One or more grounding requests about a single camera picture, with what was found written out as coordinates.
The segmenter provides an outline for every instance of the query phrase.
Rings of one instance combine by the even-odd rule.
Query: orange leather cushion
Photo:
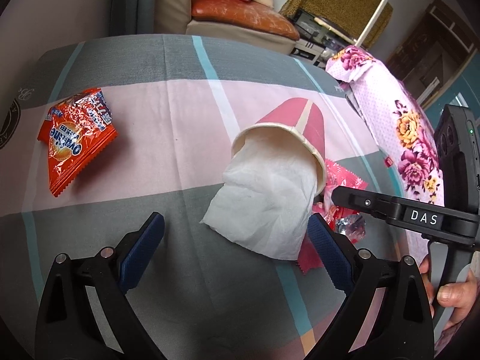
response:
[[[191,0],[191,16],[195,20],[217,21],[252,30],[285,36],[294,41],[300,36],[285,17],[272,8],[251,1]]]

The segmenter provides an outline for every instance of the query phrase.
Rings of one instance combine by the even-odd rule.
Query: mustard yellow cloth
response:
[[[343,28],[353,38],[358,38],[374,14],[381,0],[287,0],[280,13],[292,16],[298,8],[326,19]],[[371,47],[383,32],[392,16],[392,6],[387,4],[378,21],[367,36],[363,46]]]

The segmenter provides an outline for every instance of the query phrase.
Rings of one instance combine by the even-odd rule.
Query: sofa armrest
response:
[[[191,0],[155,0],[155,33],[184,34],[191,21]]]

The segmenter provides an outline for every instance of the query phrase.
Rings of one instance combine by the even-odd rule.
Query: metal pin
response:
[[[111,247],[104,247],[104,248],[100,251],[100,256],[102,256],[103,258],[108,258],[108,257],[110,257],[112,254],[113,254],[113,249],[112,249]]]
[[[358,251],[358,255],[362,257],[364,260],[368,260],[371,257],[371,253],[366,249],[360,249]]]
[[[407,264],[408,266],[412,266],[413,264],[415,264],[415,260],[412,256],[405,256],[403,258],[403,261],[405,261],[405,264]]]
[[[64,263],[67,259],[67,255],[65,253],[60,253],[57,257],[55,257],[55,262],[57,264]]]

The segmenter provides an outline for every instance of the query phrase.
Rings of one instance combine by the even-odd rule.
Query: paper cup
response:
[[[325,187],[325,130],[320,109],[308,99],[288,99],[253,126],[243,130],[232,144],[232,156],[245,144],[248,131],[259,127],[281,128],[293,134],[317,160],[317,194]]]

